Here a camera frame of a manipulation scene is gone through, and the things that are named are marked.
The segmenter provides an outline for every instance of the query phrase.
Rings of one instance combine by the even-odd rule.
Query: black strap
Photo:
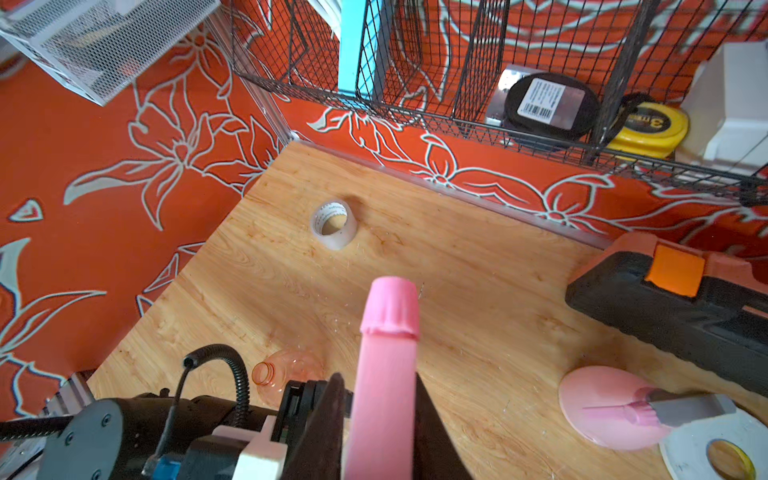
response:
[[[656,103],[655,98],[651,97],[647,93],[639,91],[626,94],[622,97],[621,109],[619,110],[619,114],[616,116],[616,121],[614,121],[614,123],[611,125],[611,128],[605,132],[605,137],[603,137],[603,147],[611,143],[614,138],[616,138],[616,135],[619,135],[621,129],[624,128],[624,124],[627,123],[629,116],[637,111],[637,107],[641,103],[646,101]]]

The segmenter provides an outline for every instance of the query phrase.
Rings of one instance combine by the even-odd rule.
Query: black cable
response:
[[[181,390],[184,388],[184,382],[187,380],[189,372],[196,369],[198,366],[203,365],[211,360],[220,359],[227,363],[232,369],[232,374],[235,377],[235,389],[237,396],[237,403],[235,405],[235,414],[233,420],[233,426],[238,429],[245,427],[245,422],[248,418],[248,409],[250,406],[250,391],[248,384],[248,372],[245,370],[245,363],[240,354],[231,346],[215,343],[213,345],[204,346],[192,353],[189,353],[184,357],[184,372],[179,379],[179,385],[176,387],[176,395],[174,395],[174,401],[170,404],[168,410],[168,417],[165,419],[165,427],[163,428],[163,434],[160,437],[160,441],[157,443],[157,447],[154,450],[151,460],[155,462],[165,455],[170,442],[170,435],[174,430],[174,421],[176,419],[176,408],[178,407],[179,400],[181,399]]]
[[[47,437],[67,428],[72,415],[0,422],[0,442]]]
[[[27,458],[27,461],[22,463],[22,466],[14,470],[13,473],[11,473],[5,480],[13,480],[14,478],[18,477],[18,474],[23,473],[23,471],[26,470],[27,467],[30,466],[35,460],[37,460],[38,457],[42,454],[43,451],[41,450],[40,452],[37,452],[33,456]]]
[[[192,366],[196,369],[205,362],[211,360],[223,360],[235,377],[235,415],[232,426],[238,429],[245,428],[245,422],[248,420],[248,409],[250,407],[250,384],[248,372],[245,370],[245,363],[240,354],[228,345],[214,343],[204,346],[188,354],[184,358],[184,366]]]
[[[160,440],[157,442],[157,447],[154,450],[154,457],[160,458],[165,455],[170,441],[170,434],[174,430],[174,422],[176,420],[176,408],[179,406],[179,400],[181,399],[181,390],[184,389],[184,383],[187,381],[187,375],[193,370],[193,367],[187,366],[184,372],[181,373],[179,379],[179,385],[176,387],[176,395],[174,395],[174,401],[170,404],[168,410],[168,417],[165,419],[165,427],[163,427],[163,434],[160,435]]]
[[[649,101],[650,103],[656,103],[656,100],[651,97],[649,94],[643,93],[643,92],[634,92],[630,94],[626,94],[621,98],[621,106],[618,114],[616,115],[616,120],[611,125],[611,127],[605,132],[605,136],[603,137],[602,145],[606,146],[609,143],[613,141],[614,138],[616,138],[616,135],[619,135],[619,132],[622,128],[624,128],[624,124],[627,123],[627,119],[631,114],[633,114],[637,107],[646,101]]]

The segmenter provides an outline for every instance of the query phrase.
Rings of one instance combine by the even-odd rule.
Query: pink round lid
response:
[[[595,418],[584,407],[617,406],[644,401],[656,389],[639,376],[610,366],[586,366],[560,382],[560,408],[571,426],[586,439],[613,450],[638,450],[656,445],[672,429],[664,425],[633,425],[626,419]]]

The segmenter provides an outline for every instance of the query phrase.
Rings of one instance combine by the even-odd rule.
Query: white tape roll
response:
[[[344,225],[333,233],[323,235],[323,225],[338,215],[346,215]],[[341,250],[355,237],[357,220],[352,215],[352,209],[344,200],[331,200],[320,205],[310,219],[310,229],[320,243],[331,250]]]
[[[661,456],[674,480],[722,480],[712,468],[707,448],[715,440],[739,447],[754,467],[752,478],[768,475],[768,427],[749,413],[697,420],[672,431],[660,444]]]

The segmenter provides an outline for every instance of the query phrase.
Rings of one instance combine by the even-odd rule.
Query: barcode label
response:
[[[533,105],[533,104],[525,104],[525,108],[523,108],[523,112],[526,114],[531,114],[537,118],[544,118],[545,120],[551,119],[552,114],[554,113],[549,108],[539,107],[538,105]]]
[[[549,125],[564,91],[565,85],[534,78],[518,107],[518,115]]]

